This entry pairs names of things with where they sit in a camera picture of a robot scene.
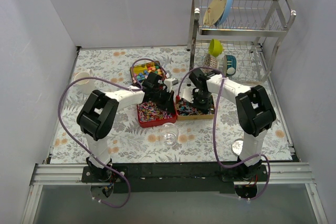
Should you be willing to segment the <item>red tin of swirl lollipops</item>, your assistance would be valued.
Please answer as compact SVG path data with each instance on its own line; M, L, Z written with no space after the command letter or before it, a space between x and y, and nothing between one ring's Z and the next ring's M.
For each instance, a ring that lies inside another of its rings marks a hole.
M177 121L176 113L171 113L160 109L156 103L149 101L138 104L137 106L138 122L140 127L156 127L165 123L175 123Z

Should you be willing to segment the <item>clear glass jar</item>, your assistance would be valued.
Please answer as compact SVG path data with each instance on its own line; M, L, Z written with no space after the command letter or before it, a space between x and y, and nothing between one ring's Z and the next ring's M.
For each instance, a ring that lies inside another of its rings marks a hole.
M173 123L165 123L159 129L161 141L167 147L172 147L177 144L179 138L179 130Z

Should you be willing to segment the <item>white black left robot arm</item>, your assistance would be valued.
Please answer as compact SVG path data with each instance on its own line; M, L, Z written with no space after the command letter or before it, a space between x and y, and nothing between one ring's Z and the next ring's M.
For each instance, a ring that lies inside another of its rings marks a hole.
M107 93L91 92L77 117L77 124L88 142L87 164L98 181L106 182L112 176L107 135L117 112L136 105L140 121L171 119L176 115L173 86L177 83L175 78L151 72L141 83L135 82L128 88Z

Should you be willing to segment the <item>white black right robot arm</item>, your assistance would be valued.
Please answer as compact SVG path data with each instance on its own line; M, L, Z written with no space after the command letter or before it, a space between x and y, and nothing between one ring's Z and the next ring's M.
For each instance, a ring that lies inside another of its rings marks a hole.
M274 107L261 85L249 87L232 81L218 70L204 73L201 68L190 71L189 79L195 85L192 104L201 109L208 107L212 94L217 94L213 119L213 148L216 161L228 171L228 176L248 181L261 167L261 151L267 131L276 120ZM244 131L243 147L233 165L224 165L216 148L216 119L220 98L236 105L239 125Z

